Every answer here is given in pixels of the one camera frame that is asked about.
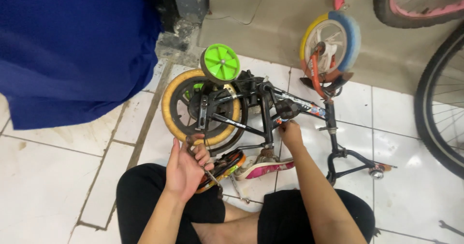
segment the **pink shoe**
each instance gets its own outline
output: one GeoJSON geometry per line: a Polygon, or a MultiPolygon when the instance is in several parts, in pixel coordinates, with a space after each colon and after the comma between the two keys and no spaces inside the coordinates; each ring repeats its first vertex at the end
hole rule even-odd
{"type": "Polygon", "coordinates": [[[263,176],[267,173],[288,170],[294,167],[293,160],[284,162],[263,162],[253,165],[252,160],[248,165],[243,165],[234,172],[236,180],[251,179],[263,176]]]}

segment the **pink wheel rim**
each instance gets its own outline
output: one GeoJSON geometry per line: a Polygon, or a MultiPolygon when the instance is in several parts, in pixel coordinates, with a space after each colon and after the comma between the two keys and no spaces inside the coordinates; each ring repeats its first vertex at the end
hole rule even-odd
{"type": "Polygon", "coordinates": [[[394,14],[397,15],[402,15],[405,17],[409,18],[415,18],[415,19],[423,19],[423,18],[429,18],[429,17],[436,17],[436,16],[441,16],[441,15],[446,15],[446,14],[451,14],[454,12],[457,12],[459,10],[464,9],[464,0],[461,0],[459,3],[447,5],[443,8],[436,8],[434,10],[430,10],[425,14],[422,13],[417,13],[417,12],[408,12],[398,6],[395,0],[390,0],[390,9],[394,14]]]}

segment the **blue cloth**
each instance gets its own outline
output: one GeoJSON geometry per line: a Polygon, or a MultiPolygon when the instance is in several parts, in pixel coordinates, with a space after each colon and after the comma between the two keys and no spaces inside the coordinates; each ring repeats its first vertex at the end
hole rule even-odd
{"type": "Polygon", "coordinates": [[[143,0],[0,0],[0,93],[15,129],[95,120],[141,91],[160,20],[143,0]]]}

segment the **white tile floor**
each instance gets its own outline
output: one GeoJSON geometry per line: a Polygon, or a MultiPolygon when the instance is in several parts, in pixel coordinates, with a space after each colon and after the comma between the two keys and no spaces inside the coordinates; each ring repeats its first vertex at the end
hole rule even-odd
{"type": "MultiPolygon", "coordinates": [[[[172,68],[170,80],[190,69],[169,64],[167,59],[159,61],[144,92],[126,107],[119,106],[88,124],[13,131],[7,102],[0,96],[0,243],[120,243],[113,211],[116,182],[134,157],[165,66],[172,68]]],[[[267,75],[276,87],[320,103],[318,95],[300,83],[301,70],[247,57],[240,61],[243,70],[267,75]]],[[[416,139],[412,96],[350,82],[334,100],[339,143],[366,158],[398,166],[380,181],[373,181],[363,170],[340,178],[335,185],[374,209],[376,226],[382,230],[371,243],[464,243],[463,237],[438,227],[438,221],[444,220],[464,230],[463,181],[444,169],[416,139]]],[[[171,151],[172,136],[160,106],[154,106],[158,108],[138,164],[165,165],[171,151]]],[[[305,146],[326,174],[330,140],[327,132],[317,130],[324,122],[304,115],[296,121],[305,146]]],[[[251,115],[249,124],[262,129],[259,115],[251,115]]],[[[274,138],[275,153],[282,159],[290,157],[276,131],[274,138]]],[[[261,142],[258,136],[245,133],[237,146],[261,142]]],[[[258,153],[246,151],[247,156],[258,153]]],[[[357,165],[352,158],[335,160],[337,170],[357,165]]],[[[231,196],[225,200],[247,211],[258,211],[264,194],[299,187],[294,169],[237,182],[242,196],[253,200],[247,205],[234,198],[238,195],[230,179],[222,184],[231,196]]]]}

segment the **left hand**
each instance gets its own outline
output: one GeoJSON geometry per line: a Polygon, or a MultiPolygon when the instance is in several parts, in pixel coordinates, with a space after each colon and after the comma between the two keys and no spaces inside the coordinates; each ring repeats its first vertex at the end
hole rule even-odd
{"type": "MultiPolygon", "coordinates": [[[[195,139],[202,139],[204,134],[195,134],[195,139]]],[[[183,204],[185,204],[195,193],[200,184],[201,178],[205,175],[200,165],[208,162],[210,155],[204,144],[199,144],[193,149],[195,161],[187,152],[187,144],[180,142],[176,138],[173,140],[171,156],[166,166],[166,186],[165,190],[174,194],[183,204]]],[[[205,166],[206,170],[214,168],[214,164],[209,163],[205,166]]]]}

